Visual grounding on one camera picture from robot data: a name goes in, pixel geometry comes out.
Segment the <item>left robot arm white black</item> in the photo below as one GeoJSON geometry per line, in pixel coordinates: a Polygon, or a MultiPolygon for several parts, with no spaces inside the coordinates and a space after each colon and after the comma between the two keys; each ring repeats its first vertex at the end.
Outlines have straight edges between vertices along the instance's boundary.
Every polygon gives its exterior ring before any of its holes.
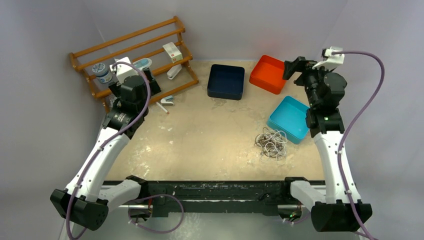
{"type": "Polygon", "coordinates": [[[102,189],[116,158],[129,143],[148,114],[151,98],[150,76],[143,71],[128,76],[117,87],[118,98],[106,115],[97,142],[81,169],[64,189],[55,189],[50,201],[60,216],[69,222],[95,231],[105,222],[108,213],[120,205],[134,201],[146,203],[147,182],[129,176],[118,185],[102,189]]]}

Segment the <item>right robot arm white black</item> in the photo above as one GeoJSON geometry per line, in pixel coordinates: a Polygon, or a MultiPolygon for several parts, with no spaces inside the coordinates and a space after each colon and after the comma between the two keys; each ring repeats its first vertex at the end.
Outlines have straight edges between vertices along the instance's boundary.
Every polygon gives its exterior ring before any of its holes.
{"type": "Polygon", "coordinates": [[[294,180],[281,189],[280,196],[288,204],[301,202],[310,212],[312,225],[318,232],[356,232],[373,210],[362,201],[357,190],[343,141],[348,132],[338,106],[347,81],[315,64],[302,56],[294,61],[286,60],[282,78],[288,80],[295,72],[300,73],[294,83],[304,88],[308,99],[305,122],[319,152],[325,193],[320,193],[307,180],[294,180]]]}

